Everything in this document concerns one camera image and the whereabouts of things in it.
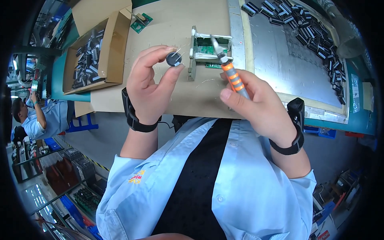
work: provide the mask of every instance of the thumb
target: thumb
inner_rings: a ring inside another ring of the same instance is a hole
[[[228,107],[235,110],[238,114],[240,114],[249,121],[254,115],[253,113],[256,111],[255,108],[257,108],[257,103],[246,99],[245,97],[228,88],[224,88],[221,91],[220,99]]]
[[[184,68],[184,64],[168,68],[164,73],[164,76],[160,79],[157,89],[159,89],[160,92],[169,93],[170,96],[175,88],[177,79]]]

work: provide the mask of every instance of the factory floor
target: factory floor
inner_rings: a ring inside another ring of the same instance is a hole
[[[69,145],[81,151],[84,155],[110,169],[115,154],[119,154],[124,144],[129,126],[124,113],[97,112],[91,114],[92,123],[99,124],[99,129],[67,133],[60,136]],[[162,121],[171,123],[172,115],[163,115]],[[159,147],[163,146],[174,135],[174,129],[159,124]],[[357,138],[347,137],[338,131],[336,139],[305,134],[304,149],[308,154],[311,167],[314,169],[317,183],[334,181],[343,170],[358,165],[360,145]],[[107,177],[108,171],[97,167],[96,170]]]

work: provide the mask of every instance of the screwdriver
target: screwdriver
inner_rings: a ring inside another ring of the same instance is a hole
[[[228,60],[227,54],[223,51],[223,48],[218,44],[216,38],[214,38],[212,35],[210,35],[210,37],[215,53],[220,59],[220,62],[222,63],[221,68],[227,76],[228,81],[231,84],[232,90],[242,95],[246,99],[250,99],[239,74],[233,67],[233,64]]]

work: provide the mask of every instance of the worker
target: worker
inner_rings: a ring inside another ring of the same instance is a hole
[[[237,70],[251,100],[230,87],[220,93],[245,120],[193,118],[157,149],[157,123],[185,66],[170,67],[159,84],[152,67],[175,50],[153,46],[133,63],[126,89],[134,117],[96,211],[101,236],[307,240],[316,185],[308,156],[302,147],[281,154],[268,140],[287,150],[302,133],[253,73]]]
[[[35,109],[28,110],[27,106],[34,106]],[[50,138],[67,130],[73,112],[73,101],[50,102],[41,108],[35,91],[32,92],[26,103],[21,98],[16,98],[12,103],[12,115],[24,128],[19,132],[27,134],[32,140]],[[15,128],[11,133],[11,141],[13,139],[20,139]]]

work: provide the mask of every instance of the circuit board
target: circuit board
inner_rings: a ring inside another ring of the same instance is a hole
[[[145,21],[143,21],[145,25],[143,25],[137,19],[131,24],[131,28],[137,33],[140,33],[153,20],[150,16],[146,15],[145,13],[143,13],[142,16],[146,19]]]
[[[206,64],[205,64],[205,67],[206,67],[206,68],[217,68],[217,69],[221,69],[221,65],[220,65],[220,64],[213,64],[213,63],[206,63]]]
[[[214,48],[212,46],[198,46],[197,47],[197,52],[198,53],[206,53],[210,55],[215,55]],[[220,64],[214,64],[214,63],[207,63],[205,64],[206,68],[217,68],[221,69]]]

